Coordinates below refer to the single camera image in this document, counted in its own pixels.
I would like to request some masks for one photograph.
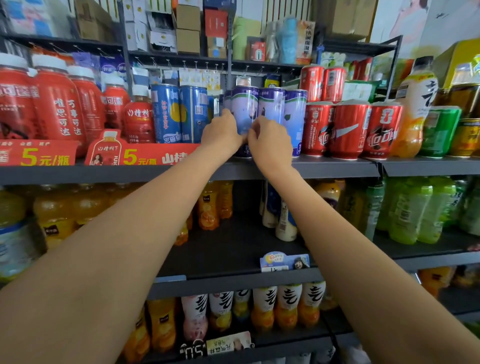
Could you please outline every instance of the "person's right hand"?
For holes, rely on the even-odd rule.
[[[259,116],[248,131],[248,145],[266,178],[292,164],[292,143],[283,125]]]

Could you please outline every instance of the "hand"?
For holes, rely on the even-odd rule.
[[[213,118],[202,134],[202,147],[214,149],[214,153],[222,156],[224,161],[246,141],[246,136],[237,133],[237,123],[228,109],[223,109],[222,116]]]
[[[283,125],[259,116],[248,131],[248,145],[257,167],[269,178],[292,165],[293,147]]]

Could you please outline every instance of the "person's left arm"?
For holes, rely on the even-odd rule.
[[[206,126],[201,146],[190,156],[104,211],[3,288],[3,361],[114,363],[198,196],[242,142],[235,119],[224,110]]]

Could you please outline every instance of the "coca-cola can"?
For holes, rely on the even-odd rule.
[[[322,101],[330,101],[334,104],[342,101],[343,86],[347,78],[347,71],[343,67],[327,68],[324,71],[324,86],[322,89]]]
[[[307,91],[307,102],[320,101],[323,79],[324,68],[322,66],[312,64],[301,69],[300,89]]]
[[[387,159],[402,109],[402,104],[398,102],[375,102],[372,104],[367,138],[361,154],[363,158]]]
[[[333,127],[333,102],[309,102],[305,110],[303,127],[302,154],[321,157],[328,149]]]
[[[349,100],[335,106],[330,152],[332,158],[357,160],[363,151],[370,112],[367,101]]]

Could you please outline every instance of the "white bottle cap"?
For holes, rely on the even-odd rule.
[[[125,86],[125,82],[123,78],[120,76],[115,76],[114,74],[109,74],[105,76],[105,84],[106,85],[120,85],[122,87]]]
[[[71,74],[72,76],[95,78],[93,71],[88,67],[68,66],[67,70],[68,74]]]
[[[113,132],[113,131],[112,131],[112,132],[104,132],[104,133],[103,133],[103,137],[104,137],[104,138],[108,138],[108,137],[116,138],[117,135],[118,135],[118,133],[117,133],[117,132]]]
[[[133,85],[132,93],[134,96],[148,96],[148,86]]]
[[[0,66],[10,66],[16,68],[28,68],[27,60],[14,54],[0,53]]]
[[[35,68],[37,67],[49,67],[56,68],[58,70],[66,71],[67,62],[60,58],[47,56],[45,54],[34,54],[32,56],[32,63]]]
[[[35,68],[28,67],[27,75],[30,77],[35,77],[38,71]]]

